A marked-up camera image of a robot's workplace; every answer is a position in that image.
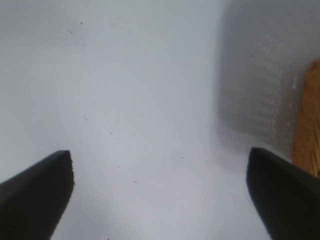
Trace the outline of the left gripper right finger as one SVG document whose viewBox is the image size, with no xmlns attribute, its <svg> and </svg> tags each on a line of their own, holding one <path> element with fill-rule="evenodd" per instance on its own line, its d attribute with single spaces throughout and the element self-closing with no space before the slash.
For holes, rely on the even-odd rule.
<svg viewBox="0 0 320 240">
<path fill-rule="evenodd" d="M 320 180 L 281 157 L 253 147 L 246 185 L 273 240 L 320 238 Z"/>
</svg>

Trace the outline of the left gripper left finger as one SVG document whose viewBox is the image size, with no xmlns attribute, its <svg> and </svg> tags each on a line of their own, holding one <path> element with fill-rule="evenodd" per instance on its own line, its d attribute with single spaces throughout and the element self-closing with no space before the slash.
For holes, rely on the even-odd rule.
<svg viewBox="0 0 320 240">
<path fill-rule="evenodd" d="M 74 189 L 71 153 L 58 150 L 0 185 L 0 238 L 49 240 Z"/>
</svg>

